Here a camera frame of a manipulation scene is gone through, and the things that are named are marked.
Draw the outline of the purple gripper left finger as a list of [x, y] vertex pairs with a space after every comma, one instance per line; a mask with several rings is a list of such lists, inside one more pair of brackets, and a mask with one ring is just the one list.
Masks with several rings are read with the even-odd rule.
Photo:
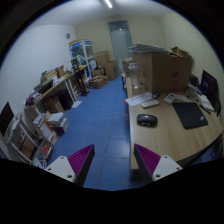
[[68, 157], [59, 156], [45, 170], [79, 186], [83, 186], [94, 155], [94, 145], [91, 144]]

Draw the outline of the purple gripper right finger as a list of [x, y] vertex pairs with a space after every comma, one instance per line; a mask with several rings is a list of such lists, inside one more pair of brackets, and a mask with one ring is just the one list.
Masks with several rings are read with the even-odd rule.
[[139, 144], [134, 145], [134, 156], [145, 182], [160, 180], [182, 169], [168, 155], [160, 156]]

